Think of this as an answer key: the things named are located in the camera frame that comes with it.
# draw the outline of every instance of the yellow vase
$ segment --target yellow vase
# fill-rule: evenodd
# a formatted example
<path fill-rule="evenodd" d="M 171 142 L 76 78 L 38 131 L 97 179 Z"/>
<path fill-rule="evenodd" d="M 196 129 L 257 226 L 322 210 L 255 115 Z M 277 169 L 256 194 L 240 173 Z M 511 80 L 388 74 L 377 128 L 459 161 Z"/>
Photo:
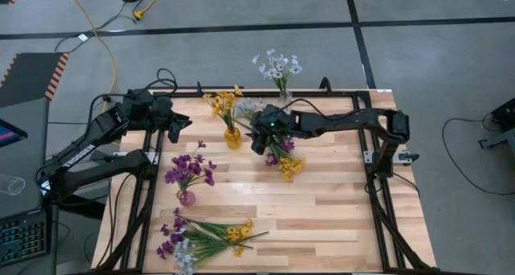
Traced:
<path fill-rule="evenodd" d="M 241 146 L 241 133 L 238 128 L 234 128 L 234 130 L 226 129 L 225 130 L 225 142 L 227 146 L 232 150 L 237 150 Z"/>

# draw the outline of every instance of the concrete floor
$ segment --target concrete floor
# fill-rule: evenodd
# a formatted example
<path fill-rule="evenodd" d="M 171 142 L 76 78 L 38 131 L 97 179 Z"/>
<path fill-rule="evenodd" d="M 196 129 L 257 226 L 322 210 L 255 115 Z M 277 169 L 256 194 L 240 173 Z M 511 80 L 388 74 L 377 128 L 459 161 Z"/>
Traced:
<path fill-rule="evenodd" d="M 120 0 L 80 0 L 95 24 L 116 14 Z M 515 0 L 355 0 L 360 21 L 515 16 Z M 130 14 L 129 6 L 124 13 Z M 350 22 L 346 0 L 160 0 L 138 24 L 120 19 L 109 30 Z M 0 6 L 0 35 L 84 31 L 88 24 L 72 0 L 18 0 Z M 479 192 L 451 164 L 441 140 L 450 117 L 481 119 L 515 93 L 515 24 L 485 23 L 362 28 L 378 88 L 391 88 L 411 117 L 409 148 L 438 266 L 447 271 L 509 274 L 515 269 L 514 196 Z M 0 40 L 0 70 L 16 52 L 53 51 L 58 39 Z M 327 76 L 333 88 L 367 88 L 351 27 L 231 31 L 105 38 L 117 61 L 117 87 L 142 87 L 161 67 L 180 85 L 268 88 L 250 60 L 274 47 L 296 54 L 304 72 L 292 85 L 314 88 Z M 50 107 L 50 121 L 85 121 L 91 99 L 107 92 L 111 66 L 105 49 L 90 41 L 73 52 Z M 47 152 L 55 153 L 84 131 L 49 125 Z M 509 149 L 480 149 L 492 135 L 478 124 L 456 122 L 446 132 L 464 171 L 491 191 L 515 191 Z M 93 197 L 103 188 L 89 191 Z M 59 273 L 86 270 L 82 245 L 99 222 L 63 213 L 72 233 L 59 251 Z M 87 250 L 93 253 L 96 235 Z"/>

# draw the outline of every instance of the black metal frame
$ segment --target black metal frame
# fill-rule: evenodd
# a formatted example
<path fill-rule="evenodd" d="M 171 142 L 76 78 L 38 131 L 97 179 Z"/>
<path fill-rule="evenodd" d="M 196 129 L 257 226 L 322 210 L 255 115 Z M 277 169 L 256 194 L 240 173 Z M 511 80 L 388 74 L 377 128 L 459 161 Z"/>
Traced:
<path fill-rule="evenodd" d="M 227 87 L 209 87 L 209 89 L 222 89 Z M 152 90 L 159 91 L 164 90 L 165 88 L 152 88 Z M 293 91 L 294 96 L 302 96 L 302 97 L 348 97 L 352 99 L 352 106 L 354 110 L 360 109 L 360 102 L 363 102 L 365 105 L 365 108 L 372 108 L 372 101 L 370 99 L 369 91 L 333 91 L 331 84 L 328 80 L 328 78 L 324 77 L 322 79 L 322 82 L 319 86 L 319 89 L 322 89 L 324 91 Z M 175 92 L 171 94 L 171 98 L 200 98 L 205 93 L 209 93 L 208 88 L 202 88 L 200 82 L 197 82 L 196 91 L 191 92 Z M 245 92 L 245 97 L 277 97 L 278 91 L 257 91 L 257 92 Z M 368 150 L 368 144 L 367 139 L 365 136 L 364 130 L 358 130 L 359 138 L 360 138 L 360 147 L 363 151 Z M 145 136 L 145 140 L 143 142 L 143 150 L 148 151 L 150 149 L 150 140 L 152 135 L 150 133 L 147 133 Z M 373 148 L 375 150 L 379 149 L 379 141 L 376 136 L 372 135 L 372 144 Z M 163 147 L 163 133 L 159 133 L 158 141 L 156 144 L 156 153 L 159 153 L 159 157 L 161 154 L 161 149 Z M 367 180 L 372 181 L 375 178 L 374 173 L 370 170 L 370 168 L 365 163 L 365 158 L 363 158 L 365 172 L 367 175 Z M 155 165 L 156 167 L 156 174 L 157 169 L 159 168 L 159 164 Z M 397 223 L 395 220 L 395 214 L 393 210 L 393 202 L 391 198 L 391 194 L 389 192 L 389 185 L 388 181 L 386 179 L 382 179 L 380 181 L 381 187 L 383 189 L 383 199 L 385 201 L 385 208 L 386 208 L 386 214 L 391 222 L 391 224 L 396 228 Z M 143 183 L 140 180 L 139 183 L 136 185 L 135 191 L 134 191 L 134 197 L 132 206 L 130 209 L 130 217 L 128 226 L 131 226 L 131 224 L 134 222 L 134 219 L 136 215 L 138 214 L 138 205 L 140 204 L 141 195 L 142 195 L 142 186 Z M 155 180 L 150 181 L 150 185 L 148 187 L 148 193 L 147 195 L 151 196 L 151 200 L 153 203 L 154 200 L 154 194 L 155 194 Z M 378 202 L 376 188 L 373 183 L 369 184 L 369 198 L 370 203 L 374 204 L 375 202 Z M 136 265 L 135 268 L 128 268 L 129 263 L 129 255 L 130 255 L 130 245 L 127 247 L 127 249 L 124 252 L 124 255 L 122 256 L 122 261 L 120 264 L 120 270 L 123 270 L 124 273 L 141 273 L 142 267 L 143 267 L 143 261 L 145 258 L 145 251 L 146 251 L 146 242 L 148 238 L 148 229 L 150 227 L 150 214 L 151 214 L 151 206 L 149 210 L 149 216 L 146 218 L 145 222 L 142 225 L 142 232 L 140 236 L 139 241 L 139 250 L 138 250 L 138 256 L 136 258 Z M 388 257 L 388 250 L 386 247 L 385 242 L 385 234 L 383 232 L 383 223 L 381 222 L 380 216 L 373 211 L 373 221 L 374 221 L 374 227 L 376 231 L 377 236 L 377 245 L 379 248 L 379 253 L 381 257 L 381 265 L 383 268 L 384 273 L 388 273 L 389 271 L 399 271 L 402 272 L 413 272 L 413 269 L 406 269 L 406 264 L 404 262 L 404 256 L 405 254 L 402 252 L 398 242 L 396 240 L 393 240 L 393 246 L 395 251 L 395 257 L 397 259 L 397 267 L 398 269 L 392 268 L 389 263 L 389 257 Z"/>

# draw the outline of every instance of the glass vase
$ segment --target glass vase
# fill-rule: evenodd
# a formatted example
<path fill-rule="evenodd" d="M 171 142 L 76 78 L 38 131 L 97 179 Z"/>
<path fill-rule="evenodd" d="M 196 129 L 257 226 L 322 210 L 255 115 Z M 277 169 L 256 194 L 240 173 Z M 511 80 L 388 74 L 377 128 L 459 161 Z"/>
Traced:
<path fill-rule="evenodd" d="M 277 101 L 277 107 L 279 107 L 280 109 L 285 107 L 286 105 L 291 103 L 292 98 L 293 98 L 293 94 L 290 91 L 280 92 L 279 99 Z M 291 106 L 288 106 L 283 111 L 285 113 L 290 114 Z"/>
<path fill-rule="evenodd" d="M 191 207 L 196 201 L 195 193 L 192 191 L 178 191 L 177 199 L 179 199 L 179 203 L 185 207 Z"/>
<path fill-rule="evenodd" d="M 227 128 L 225 130 L 225 143 L 231 150 L 237 150 L 241 146 L 241 133 L 237 127 L 233 130 Z"/>

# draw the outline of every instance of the wooden tabletop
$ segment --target wooden tabletop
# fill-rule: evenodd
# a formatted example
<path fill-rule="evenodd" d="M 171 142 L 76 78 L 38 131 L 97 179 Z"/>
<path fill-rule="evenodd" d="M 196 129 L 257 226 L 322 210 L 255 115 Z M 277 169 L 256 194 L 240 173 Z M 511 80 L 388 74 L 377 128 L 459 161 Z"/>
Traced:
<path fill-rule="evenodd" d="M 370 91 L 373 107 L 395 109 L 391 92 Z M 349 98 L 308 98 L 326 114 L 352 111 Z M 267 99 L 275 103 L 276 98 Z M 310 140 L 295 140 L 295 155 L 305 157 L 307 164 L 292 183 L 285 183 L 277 167 L 265 166 L 265 156 L 256 155 L 249 137 L 242 136 L 239 150 L 230 150 L 224 141 L 225 125 L 198 98 L 175 98 L 173 109 L 190 116 L 193 124 L 184 129 L 179 143 L 165 139 L 159 178 L 154 198 L 150 234 L 146 246 L 144 273 L 176 271 L 173 258 L 160 259 L 156 248 L 166 240 L 159 231 L 163 224 L 173 224 L 173 210 L 180 207 L 176 185 L 167 185 L 164 174 L 171 170 L 171 158 L 191 153 L 197 141 L 207 148 L 200 153 L 218 165 L 215 186 L 200 184 L 190 190 L 196 193 L 193 207 L 181 208 L 183 215 L 224 224 L 254 221 L 254 233 L 269 234 L 251 240 L 242 258 L 226 250 L 199 272 L 381 272 L 377 240 L 369 197 L 364 191 L 365 172 L 357 131 L 326 133 Z M 304 103 L 294 109 L 313 110 Z M 121 151 L 140 149 L 143 132 L 128 133 Z M 414 182 L 409 166 L 395 166 L 394 171 Z M 111 194 L 119 191 L 125 174 L 113 178 Z M 135 179 L 126 183 L 117 210 L 116 244 L 125 234 Z M 415 252 L 429 265 L 435 265 L 417 192 L 395 177 L 389 180 L 398 228 Z M 92 267 L 97 266 L 109 240 L 109 205 L 98 236 Z M 394 265 L 391 237 L 385 230 L 390 264 Z M 129 267 L 135 265 L 139 233 L 131 249 Z"/>

